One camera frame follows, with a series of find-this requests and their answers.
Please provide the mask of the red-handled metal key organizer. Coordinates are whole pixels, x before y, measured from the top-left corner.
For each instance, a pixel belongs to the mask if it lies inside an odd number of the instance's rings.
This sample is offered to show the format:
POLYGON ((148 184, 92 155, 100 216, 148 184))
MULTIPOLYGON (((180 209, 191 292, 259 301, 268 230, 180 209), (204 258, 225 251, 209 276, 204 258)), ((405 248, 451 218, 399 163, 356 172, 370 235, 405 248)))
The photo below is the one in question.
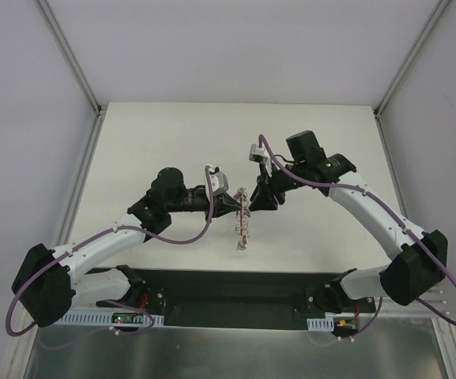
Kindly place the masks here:
POLYGON ((248 239, 249 239, 249 221, 251 218, 251 213, 249 210, 249 200, 247 196, 247 190, 243 187, 238 188, 234 199, 239 203, 240 209, 236 211, 236 220, 237 224, 235 227, 235 233, 239 237, 237 242, 236 249, 243 251, 247 248, 248 239))

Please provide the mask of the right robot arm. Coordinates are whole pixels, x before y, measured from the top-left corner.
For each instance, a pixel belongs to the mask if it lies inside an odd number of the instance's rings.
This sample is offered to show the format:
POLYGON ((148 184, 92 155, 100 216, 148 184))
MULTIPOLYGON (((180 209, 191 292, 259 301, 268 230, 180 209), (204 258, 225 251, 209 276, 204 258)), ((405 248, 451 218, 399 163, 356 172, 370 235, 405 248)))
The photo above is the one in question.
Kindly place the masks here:
POLYGON ((347 210, 390 259, 386 266, 340 274, 314 293, 318 308, 341 313, 361 298, 384 296, 407 306, 444 279, 448 241, 440 231, 428 233, 385 205, 355 165, 339 153, 326 156, 310 130, 286 143, 292 154, 286 165, 278 163, 263 142, 251 146, 249 159, 258 163, 260 174, 250 211, 276 211, 288 191, 310 186, 347 210))

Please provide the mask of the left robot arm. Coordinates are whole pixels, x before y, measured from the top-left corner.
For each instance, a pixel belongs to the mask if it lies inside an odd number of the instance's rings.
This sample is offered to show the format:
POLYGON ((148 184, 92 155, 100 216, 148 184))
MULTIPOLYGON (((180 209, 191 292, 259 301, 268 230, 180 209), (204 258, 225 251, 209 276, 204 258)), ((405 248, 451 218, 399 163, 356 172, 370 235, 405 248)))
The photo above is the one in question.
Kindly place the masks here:
POLYGON ((126 265, 103 272, 93 269, 153 238, 175 244, 175 240, 162 236, 174 212, 201 212, 205 216, 199 234, 184 240, 189 245, 205 235, 213 219, 241 210, 240 202, 228 194, 227 178, 218 168, 205 167, 204 181, 187 188, 182 171, 164 168, 145 195, 101 231, 51 249, 43 244, 33 246, 13 281, 12 303, 20 303, 38 327, 54 324, 75 306, 116 301, 144 309, 145 285, 133 269, 126 265))

